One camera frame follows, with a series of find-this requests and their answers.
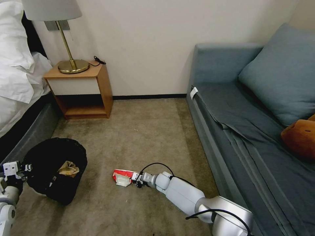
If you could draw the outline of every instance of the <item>floor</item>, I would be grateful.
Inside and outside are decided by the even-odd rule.
[[[64,207],[25,185],[11,236],[211,235],[208,224],[186,221],[155,189],[116,186],[112,179],[115,168],[139,171],[163,162],[206,197],[218,195],[185,99],[115,101],[110,119],[61,119],[53,136],[86,148],[88,166],[76,196]]]

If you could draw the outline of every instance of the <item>gray blanket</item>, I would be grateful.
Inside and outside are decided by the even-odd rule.
[[[315,164],[301,161],[286,149],[280,137],[284,127],[238,82],[195,86],[200,102],[222,125],[237,154],[238,160],[223,157],[235,163],[229,165],[231,174],[236,183],[242,182],[240,192],[263,231],[315,236]],[[256,194],[258,204],[253,199]],[[271,216],[278,229],[264,215]]]

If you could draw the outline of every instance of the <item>teal cushion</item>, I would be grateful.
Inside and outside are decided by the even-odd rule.
[[[315,113],[315,33],[283,24],[240,73],[271,112],[288,126]]]

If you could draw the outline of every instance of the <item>sofa armrest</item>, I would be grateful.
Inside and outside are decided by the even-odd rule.
[[[196,83],[222,83],[236,80],[242,69],[262,50],[254,43],[197,44],[191,68],[188,91]]]

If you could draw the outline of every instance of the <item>black baseboard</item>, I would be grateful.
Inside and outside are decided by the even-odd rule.
[[[113,96],[113,100],[130,100],[130,99],[154,99],[154,98],[185,98],[187,94],[156,94],[156,95],[129,95]]]

